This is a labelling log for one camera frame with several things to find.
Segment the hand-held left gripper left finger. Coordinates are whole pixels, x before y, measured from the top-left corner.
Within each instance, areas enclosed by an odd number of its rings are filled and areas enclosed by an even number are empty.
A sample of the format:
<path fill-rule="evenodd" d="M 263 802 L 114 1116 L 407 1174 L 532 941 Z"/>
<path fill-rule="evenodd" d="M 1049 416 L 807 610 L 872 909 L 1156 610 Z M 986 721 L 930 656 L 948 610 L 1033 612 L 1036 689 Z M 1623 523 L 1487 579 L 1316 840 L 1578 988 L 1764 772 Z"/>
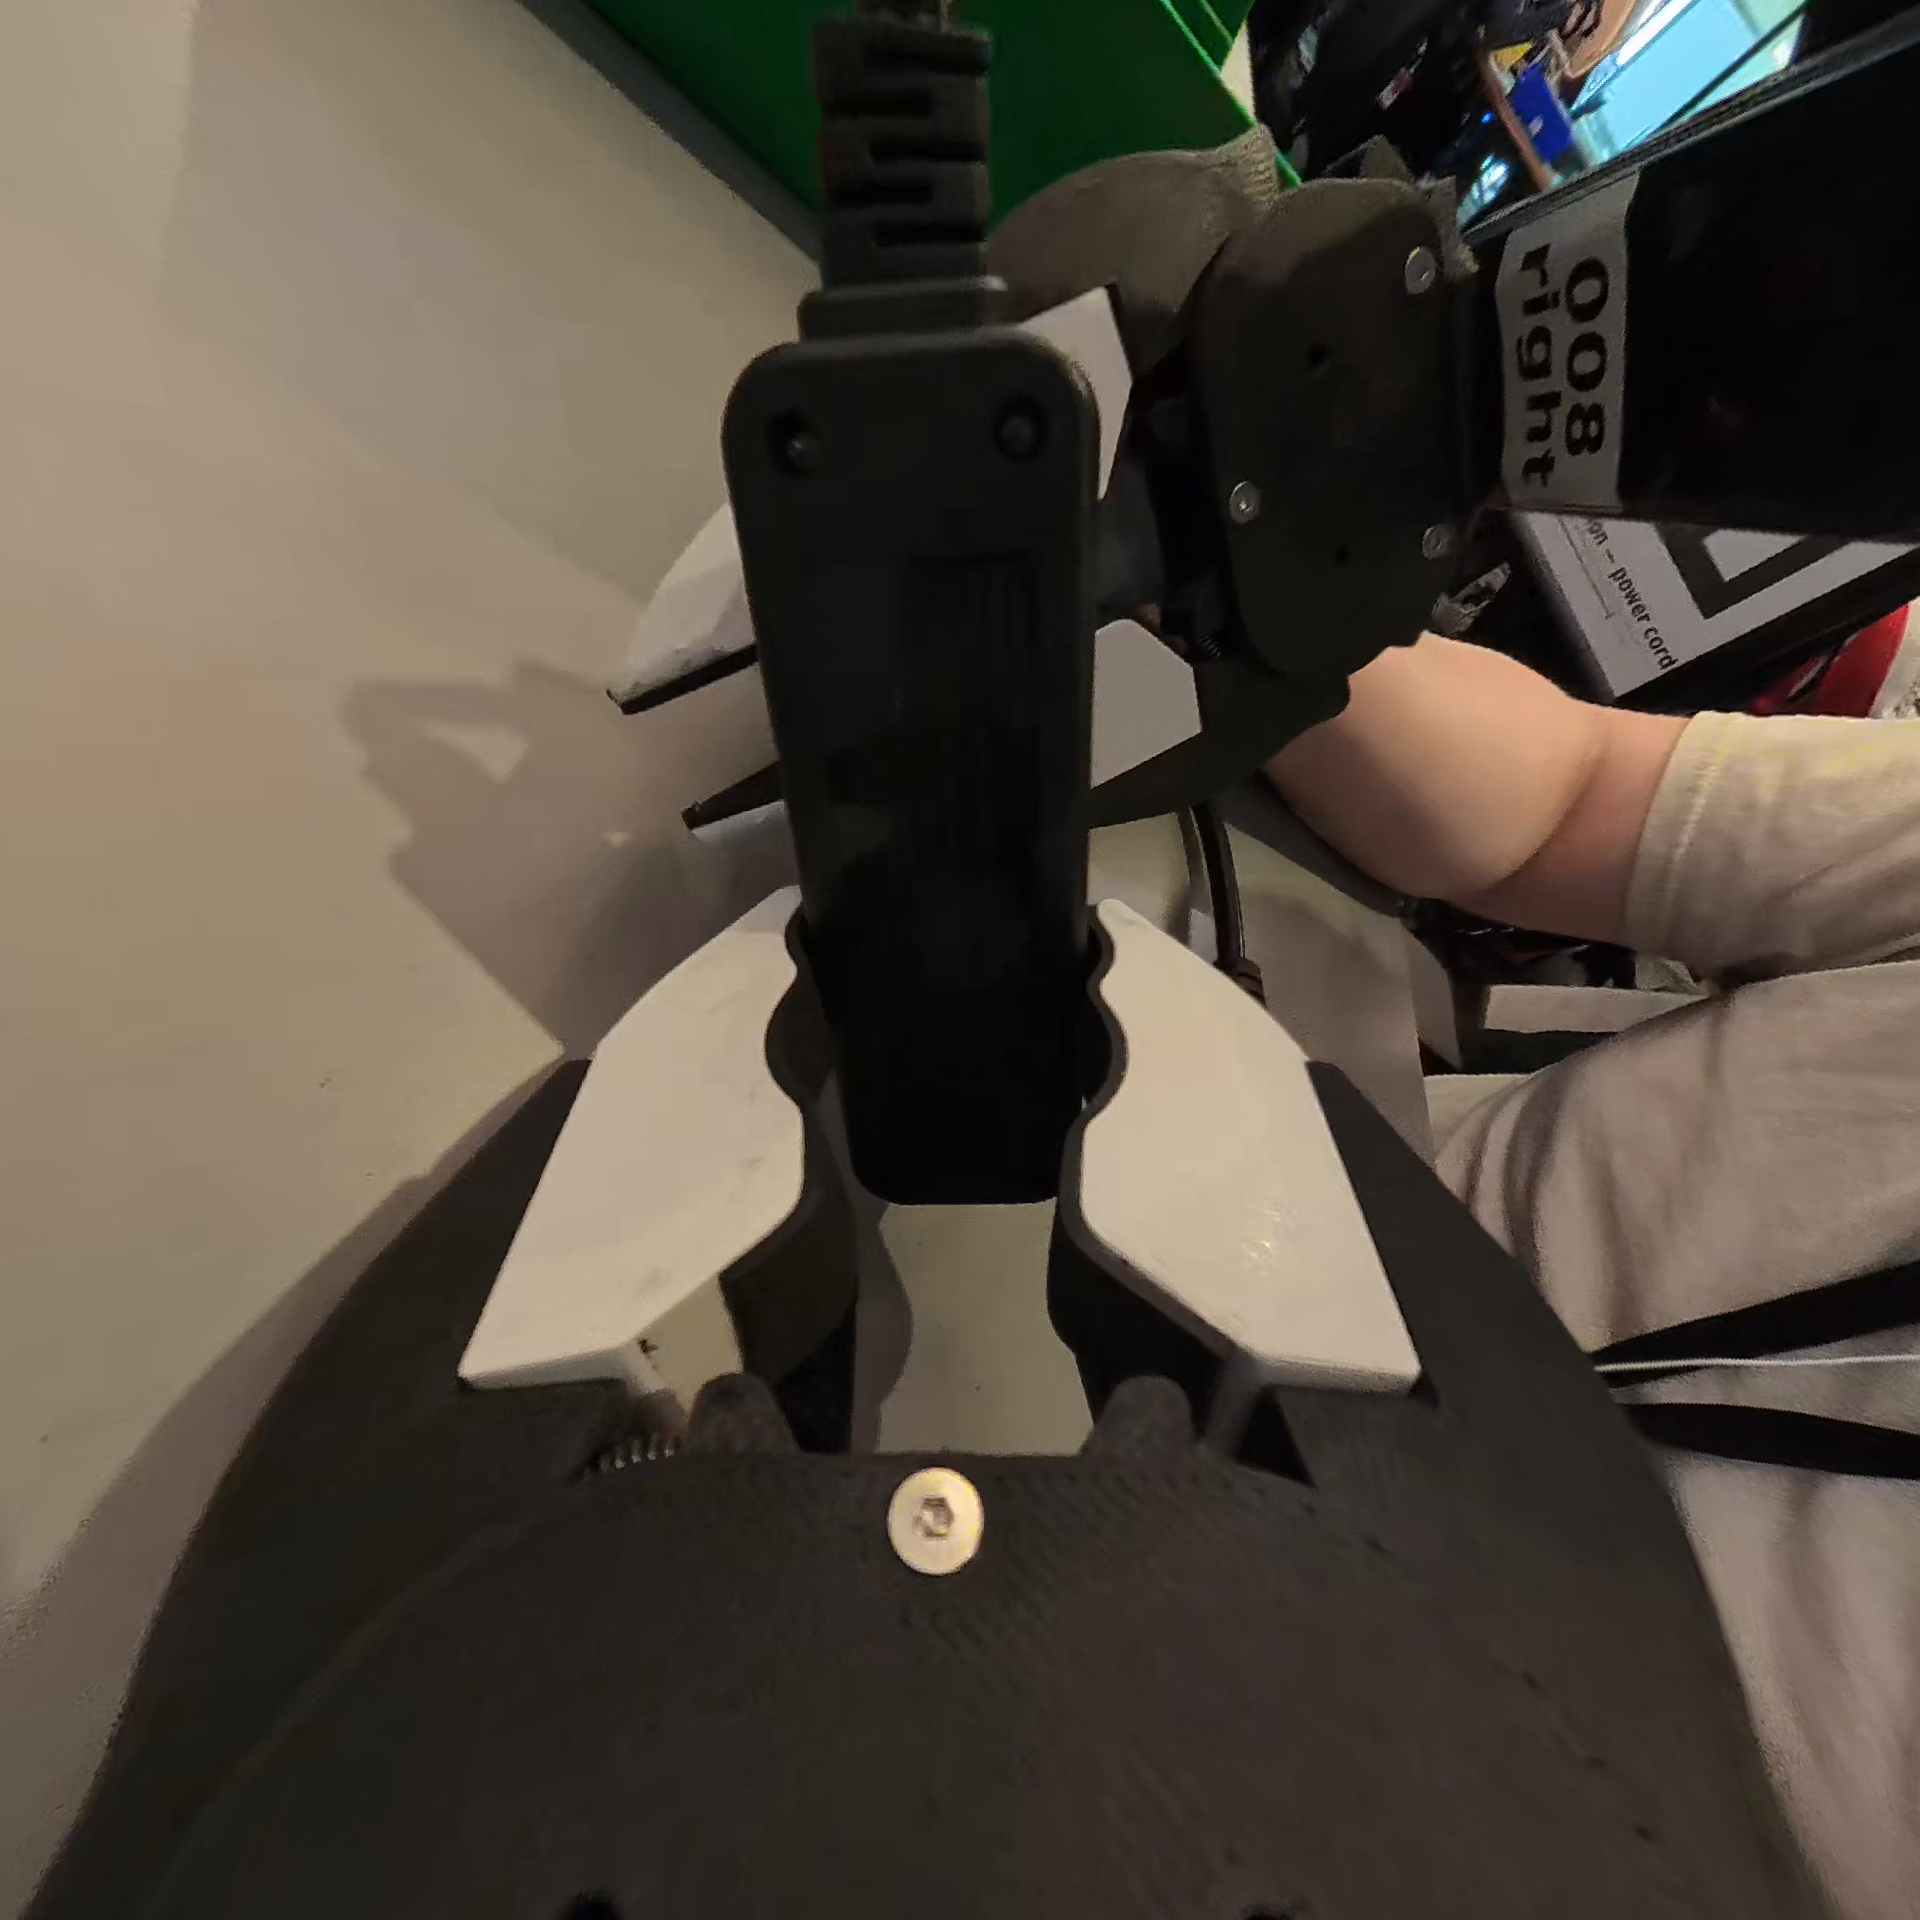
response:
<path fill-rule="evenodd" d="M 780 1382 L 855 1307 L 851 1214 L 777 1018 L 800 986 L 784 886 L 659 979 L 600 1040 L 460 1379 L 696 1396 Z"/>

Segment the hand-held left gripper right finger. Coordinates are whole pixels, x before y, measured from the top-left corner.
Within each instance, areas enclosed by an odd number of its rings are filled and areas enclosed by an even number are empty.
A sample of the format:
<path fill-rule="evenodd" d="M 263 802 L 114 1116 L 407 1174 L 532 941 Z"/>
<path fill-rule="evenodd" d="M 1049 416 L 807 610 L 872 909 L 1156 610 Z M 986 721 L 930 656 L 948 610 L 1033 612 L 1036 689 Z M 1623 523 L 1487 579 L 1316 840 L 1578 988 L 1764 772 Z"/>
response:
<path fill-rule="evenodd" d="M 1407 1396 L 1423 1364 L 1299 1042 L 1132 905 L 1091 926 L 1105 1067 L 1047 1249 L 1088 1412 L 1162 1379 L 1240 1453 L 1271 1387 Z"/>

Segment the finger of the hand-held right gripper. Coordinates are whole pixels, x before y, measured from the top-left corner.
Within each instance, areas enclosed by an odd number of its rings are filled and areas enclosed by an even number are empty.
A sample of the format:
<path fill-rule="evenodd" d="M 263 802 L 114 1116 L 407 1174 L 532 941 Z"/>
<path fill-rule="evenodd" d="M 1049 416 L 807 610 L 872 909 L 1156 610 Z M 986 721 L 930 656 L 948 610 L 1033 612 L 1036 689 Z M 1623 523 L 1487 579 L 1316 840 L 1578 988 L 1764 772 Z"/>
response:
<path fill-rule="evenodd" d="M 1192 662 L 1136 618 L 1095 636 L 1091 784 L 1100 788 L 1199 736 L 1203 728 Z M 775 761 L 690 802 L 682 824 L 718 828 L 783 801 Z"/>
<path fill-rule="evenodd" d="M 1098 426 L 1095 501 L 1105 501 L 1135 390 L 1116 289 L 1105 284 L 1058 301 L 1023 321 L 1019 330 L 1070 360 L 1091 387 Z M 672 704 L 751 665 L 753 646 L 737 523 L 726 502 L 689 542 L 640 612 L 608 698 L 622 714 Z"/>

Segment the black power strip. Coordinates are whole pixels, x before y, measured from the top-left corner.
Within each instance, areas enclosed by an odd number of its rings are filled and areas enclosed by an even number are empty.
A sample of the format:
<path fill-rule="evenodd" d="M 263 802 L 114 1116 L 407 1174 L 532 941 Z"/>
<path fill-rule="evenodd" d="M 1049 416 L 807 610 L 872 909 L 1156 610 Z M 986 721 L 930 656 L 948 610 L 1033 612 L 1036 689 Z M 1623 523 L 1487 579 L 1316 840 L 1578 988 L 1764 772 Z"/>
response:
<path fill-rule="evenodd" d="M 1098 401 L 999 298 L 812 294 L 723 426 L 800 944 L 904 1206 L 1052 1198 L 1081 1104 Z"/>

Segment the person's right forearm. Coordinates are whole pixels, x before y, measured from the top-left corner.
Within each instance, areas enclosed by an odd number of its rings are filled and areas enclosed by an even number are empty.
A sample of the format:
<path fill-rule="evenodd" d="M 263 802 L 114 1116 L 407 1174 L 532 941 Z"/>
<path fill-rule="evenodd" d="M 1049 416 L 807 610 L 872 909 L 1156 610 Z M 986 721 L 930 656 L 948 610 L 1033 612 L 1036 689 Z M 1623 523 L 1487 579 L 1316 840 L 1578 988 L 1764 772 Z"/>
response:
<path fill-rule="evenodd" d="M 1585 704 L 1463 640 L 1393 644 L 1265 765 L 1358 874 L 1487 922 L 1626 941 L 1650 806 L 1689 722 Z"/>

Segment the storage shelf rack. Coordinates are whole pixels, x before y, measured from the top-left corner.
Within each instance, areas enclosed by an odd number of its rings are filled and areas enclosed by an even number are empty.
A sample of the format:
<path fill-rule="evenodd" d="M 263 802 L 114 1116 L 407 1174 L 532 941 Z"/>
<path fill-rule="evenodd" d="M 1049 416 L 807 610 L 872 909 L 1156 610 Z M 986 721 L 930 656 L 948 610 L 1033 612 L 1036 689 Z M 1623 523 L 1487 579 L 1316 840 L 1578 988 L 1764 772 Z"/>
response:
<path fill-rule="evenodd" d="M 1480 214 L 1562 185 L 1809 58 L 1844 4 L 1254 4 L 1256 107 L 1302 176 L 1369 139 Z"/>

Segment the green plastic bin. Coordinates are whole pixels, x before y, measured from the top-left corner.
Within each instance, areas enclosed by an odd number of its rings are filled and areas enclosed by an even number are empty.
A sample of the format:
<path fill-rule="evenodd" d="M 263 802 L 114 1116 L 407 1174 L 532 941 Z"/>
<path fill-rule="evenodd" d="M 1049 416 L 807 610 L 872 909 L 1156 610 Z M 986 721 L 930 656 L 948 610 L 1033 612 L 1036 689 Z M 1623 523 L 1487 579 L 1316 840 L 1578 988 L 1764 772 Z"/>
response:
<path fill-rule="evenodd" d="M 812 38 L 842 3 L 596 3 L 595 12 L 803 205 L 822 205 Z M 993 37 L 993 214 L 1130 154 L 1256 124 L 1223 65 L 1249 3 L 961 3 Z"/>

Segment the red object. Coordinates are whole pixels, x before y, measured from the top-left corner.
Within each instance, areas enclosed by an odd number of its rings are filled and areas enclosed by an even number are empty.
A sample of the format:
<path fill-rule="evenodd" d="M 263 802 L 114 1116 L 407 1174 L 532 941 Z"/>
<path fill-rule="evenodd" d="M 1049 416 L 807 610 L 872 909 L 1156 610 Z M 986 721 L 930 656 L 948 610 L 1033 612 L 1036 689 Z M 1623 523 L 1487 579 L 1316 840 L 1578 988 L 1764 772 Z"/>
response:
<path fill-rule="evenodd" d="M 1864 627 L 1800 662 L 1748 707 L 1755 715 L 1919 718 L 1919 606 Z"/>

